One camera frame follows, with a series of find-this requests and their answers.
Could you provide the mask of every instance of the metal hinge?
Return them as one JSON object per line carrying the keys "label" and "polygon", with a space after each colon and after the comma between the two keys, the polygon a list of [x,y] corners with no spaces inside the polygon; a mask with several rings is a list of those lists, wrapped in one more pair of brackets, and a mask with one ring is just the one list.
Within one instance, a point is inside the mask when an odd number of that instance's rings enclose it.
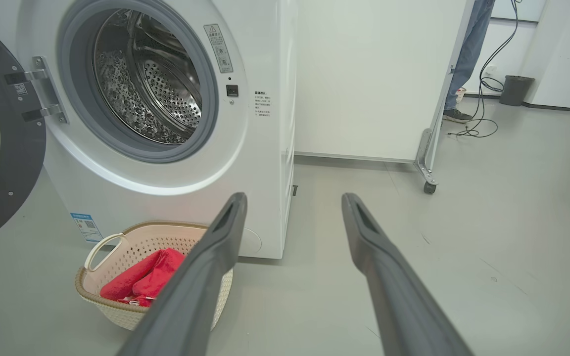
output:
{"label": "metal hinge", "polygon": [[54,115],[59,122],[69,124],[70,120],[67,119],[65,110],[63,110],[61,97],[59,97],[56,91],[54,79],[52,79],[52,74],[50,73],[45,57],[32,57],[32,65],[35,69],[31,72],[12,73],[4,76],[8,84],[39,81],[39,85],[35,85],[34,90],[36,90],[43,108],[23,113],[23,118],[25,120],[32,120]]}

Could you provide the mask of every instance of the whiteboard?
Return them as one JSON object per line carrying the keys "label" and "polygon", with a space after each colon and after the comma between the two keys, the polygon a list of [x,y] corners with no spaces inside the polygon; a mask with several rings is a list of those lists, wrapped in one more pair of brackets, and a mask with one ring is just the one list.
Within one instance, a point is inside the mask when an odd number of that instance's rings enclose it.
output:
{"label": "whiteboard", "polygon": [[296,154],[414,160],[472,3],[300,1]]}
{"label": "whiteboard", "polygon": [[[527,21],[540,21],[542,10],[547,0],[522,0],[518,6],[518,19]],[[492,17],[516,19],[511,0],[496,0]]]}

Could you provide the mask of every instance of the plastic basket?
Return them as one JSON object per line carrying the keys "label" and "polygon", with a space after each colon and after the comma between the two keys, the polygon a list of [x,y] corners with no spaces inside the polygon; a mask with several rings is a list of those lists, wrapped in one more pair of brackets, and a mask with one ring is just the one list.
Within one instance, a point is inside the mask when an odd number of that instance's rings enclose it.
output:
{"label": "plastic basket", "polygon": [[[146,222],[130,227],[120,234],[105,237],[92,248],[85,265],[79,269],[74,283],[76,290],[84,300],[95,304],[111,322],[133,330],[149,308],[131,306],[100,297],[100,289],[127,268],[157,250],[174,248],[187,255],[207,229],[207,226],[190,223]],[[120,239],[118,245],[98,266],[92,267],[91,262],[100,248],[114,239]],[[211,330],[217,325],[226,305],[232,283],[233,270],[231,269],[224,274],[221,281]]]}
{"label": "plastic basket", "polygon": [[457,104],[461,103],[461,99],[463,99],[463,95],[466,94],[466,88],[461,88],[457,90]]}

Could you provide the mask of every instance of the gray trash can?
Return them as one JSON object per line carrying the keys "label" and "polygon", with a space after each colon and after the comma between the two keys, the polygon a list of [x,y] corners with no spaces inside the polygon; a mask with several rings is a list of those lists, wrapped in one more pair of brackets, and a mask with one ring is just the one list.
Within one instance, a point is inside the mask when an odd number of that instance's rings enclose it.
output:
{"label": "gray trash can", "polygon": [[498,102],[510,106],[521,106],[534,80],[534,78],[506,75],[503,92]]}

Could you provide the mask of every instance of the metal bracket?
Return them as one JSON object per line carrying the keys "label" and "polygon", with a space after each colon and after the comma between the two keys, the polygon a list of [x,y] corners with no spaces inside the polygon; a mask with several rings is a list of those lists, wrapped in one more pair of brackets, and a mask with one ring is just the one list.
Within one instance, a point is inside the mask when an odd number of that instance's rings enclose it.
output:
{"label": "metal bracket", "polygon": [[32,65],[34,70],[31,72],[11,73],[4,76],[8,84],[39,81],[39,85],[35,85],[34,89],[37,92],[42,108],[23,113],[23,118],[25,120],[35,120],[40,117],[54,115],[62,124],[69,124],[70,120],[67,119],[67,115],[63,110],[61,97],[56,91],[56,85],[54,85],[54,79],[52,78],[52,74],[45,57],[32,57]]}
{"label": "metal bracket", "polygon": [[428,148],[430,147],[430,142],[432,139],[432,129],[425,129],[421,134],[421,142],[419,142],[419,149],[417,151],[417,157],[415,158],[414,165],[417,167],[417,171],[423,176],[426,182],[437,185],[439,182],[434,180],[432,176],[432,170],[426,166],[426,155],[428,154]]}

